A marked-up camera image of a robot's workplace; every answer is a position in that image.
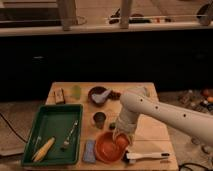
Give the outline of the white cloth-covered gripper body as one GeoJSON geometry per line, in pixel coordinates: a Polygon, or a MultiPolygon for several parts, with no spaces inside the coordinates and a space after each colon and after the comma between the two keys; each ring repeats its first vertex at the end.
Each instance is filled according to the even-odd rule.
{"type": "Polygon", "coordinates": [[[121,134],[128,140],[129,144],[133,144],[133,138],[137,129],[139,114],[122,108],[115,122],[115,130],[113,139],[116,140],[121,134]]]}

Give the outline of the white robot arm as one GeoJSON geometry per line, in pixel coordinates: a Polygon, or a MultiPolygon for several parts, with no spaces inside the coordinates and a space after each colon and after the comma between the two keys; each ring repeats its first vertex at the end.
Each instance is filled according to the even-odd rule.
{"type": "Polygon", "coordinates": [[[132,141],[139,115],[145,114],[213,147],[212,115],[152,100],[143,86],[126,89],[120,103],[114,137],[124,134],[132,141]]]}

